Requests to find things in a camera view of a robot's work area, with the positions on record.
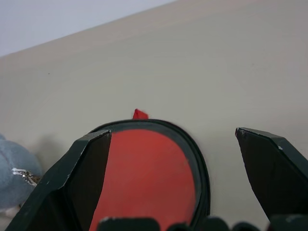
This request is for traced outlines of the grey plush toy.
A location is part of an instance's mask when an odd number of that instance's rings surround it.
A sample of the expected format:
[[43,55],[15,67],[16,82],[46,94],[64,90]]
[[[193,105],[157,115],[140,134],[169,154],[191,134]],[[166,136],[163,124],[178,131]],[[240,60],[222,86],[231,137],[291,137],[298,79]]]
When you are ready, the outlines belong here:
[[0,215],[13,218],[41,177],[36,156],[0,134]]

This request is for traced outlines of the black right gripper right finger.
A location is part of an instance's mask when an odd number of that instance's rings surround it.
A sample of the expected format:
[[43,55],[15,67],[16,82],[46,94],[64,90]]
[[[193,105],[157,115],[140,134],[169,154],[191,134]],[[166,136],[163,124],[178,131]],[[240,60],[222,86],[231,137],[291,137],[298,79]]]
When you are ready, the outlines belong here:
[[268,218],[308,215],[308,159],[286,138],[251,128],[237,128],[251,188]]

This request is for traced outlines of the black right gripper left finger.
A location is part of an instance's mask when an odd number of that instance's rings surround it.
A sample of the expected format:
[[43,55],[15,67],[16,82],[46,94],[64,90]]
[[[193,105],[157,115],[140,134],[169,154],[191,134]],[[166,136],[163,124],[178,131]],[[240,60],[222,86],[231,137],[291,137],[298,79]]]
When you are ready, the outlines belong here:
[[110,142],[108,130],[76,140],[42,177],[5,231],[89,231]]

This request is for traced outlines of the red table tennis paddle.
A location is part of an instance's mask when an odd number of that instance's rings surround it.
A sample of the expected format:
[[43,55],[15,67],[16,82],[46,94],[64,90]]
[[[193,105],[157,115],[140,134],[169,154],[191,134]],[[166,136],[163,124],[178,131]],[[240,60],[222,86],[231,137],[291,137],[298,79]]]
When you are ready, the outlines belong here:
[[176,223],[199,228],[210,213],[210,180],[202,152],[185,130],[146,115],[97,130],[109,130],[111,143],[89,231],[111,217],[153,218],[160,231]]

